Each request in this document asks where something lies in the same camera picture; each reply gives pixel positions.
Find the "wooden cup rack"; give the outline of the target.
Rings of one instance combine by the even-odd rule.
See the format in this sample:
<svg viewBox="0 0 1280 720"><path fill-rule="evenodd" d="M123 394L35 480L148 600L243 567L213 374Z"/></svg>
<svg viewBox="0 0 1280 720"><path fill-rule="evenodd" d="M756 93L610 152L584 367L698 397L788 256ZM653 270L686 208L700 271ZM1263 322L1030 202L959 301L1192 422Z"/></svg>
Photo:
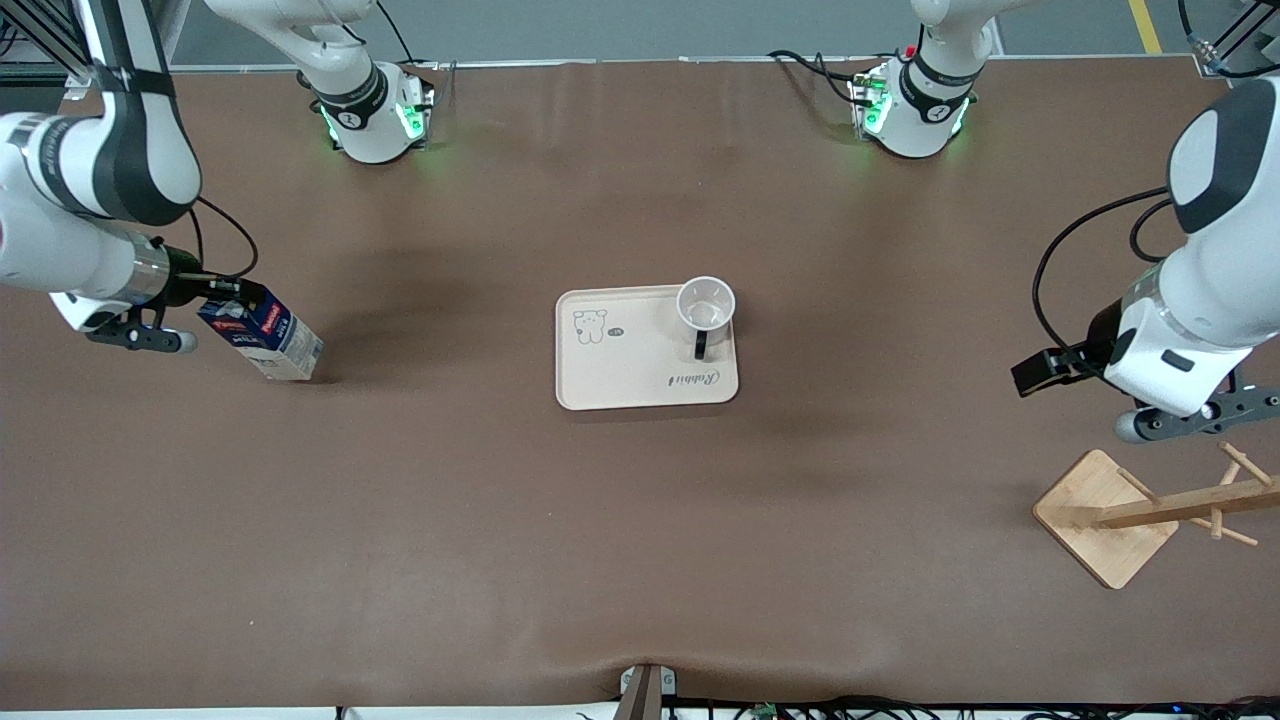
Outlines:
<svg viewBox="0 0 1280 720"><path fill-rule="evenodd" d="M1256 547L1258 541L1228 528L1239 512L1280 509L1280 474L1261 468L1229 442L1219 483L1158 495L1108 454L1083 454L1037 501L1033 518L1103 588L1124 588L1184 525Z"/></svg>

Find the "blue milk carton green cap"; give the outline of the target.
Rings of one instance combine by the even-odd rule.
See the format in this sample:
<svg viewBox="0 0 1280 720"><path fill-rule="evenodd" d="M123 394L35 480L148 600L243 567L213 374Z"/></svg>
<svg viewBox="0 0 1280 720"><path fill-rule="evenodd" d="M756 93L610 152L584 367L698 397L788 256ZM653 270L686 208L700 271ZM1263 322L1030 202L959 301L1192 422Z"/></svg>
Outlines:
<svg viewBox="0 0 1280 720"><path fill-rule="evenodd" d="M270 380L310 380L324 342L270 290L257 307L239 314L200 314L215 334L253 364Z"/></svg>

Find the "cream rectangular tray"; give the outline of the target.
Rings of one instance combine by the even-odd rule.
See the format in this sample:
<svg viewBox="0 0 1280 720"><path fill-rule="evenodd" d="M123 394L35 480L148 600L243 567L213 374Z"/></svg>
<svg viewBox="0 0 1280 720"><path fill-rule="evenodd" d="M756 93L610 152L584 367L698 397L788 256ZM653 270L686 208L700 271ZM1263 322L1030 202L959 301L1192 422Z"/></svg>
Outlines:
<svg viewBox="0 0 1280 720"><path fill-rule="evenodd" d="M556 397L571 411L726 404L739 393L733 320L704 361L678 319L682 284L572 290L556 305Z"/></svg>

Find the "white smiley cup black handle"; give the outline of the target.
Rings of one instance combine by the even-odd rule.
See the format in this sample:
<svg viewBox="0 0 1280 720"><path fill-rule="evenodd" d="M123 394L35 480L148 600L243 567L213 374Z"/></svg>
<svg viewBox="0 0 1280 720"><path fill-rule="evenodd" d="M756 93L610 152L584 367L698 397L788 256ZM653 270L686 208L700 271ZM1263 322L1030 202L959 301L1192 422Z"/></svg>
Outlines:
<svg viewBox="0 0 1280 720"><path fill-rule="evenodd" d="M678 319L692 333L692 357L707 360L710 350L730 336L736 293L721 278L699 275L680 287L675 302Z"/></svg>

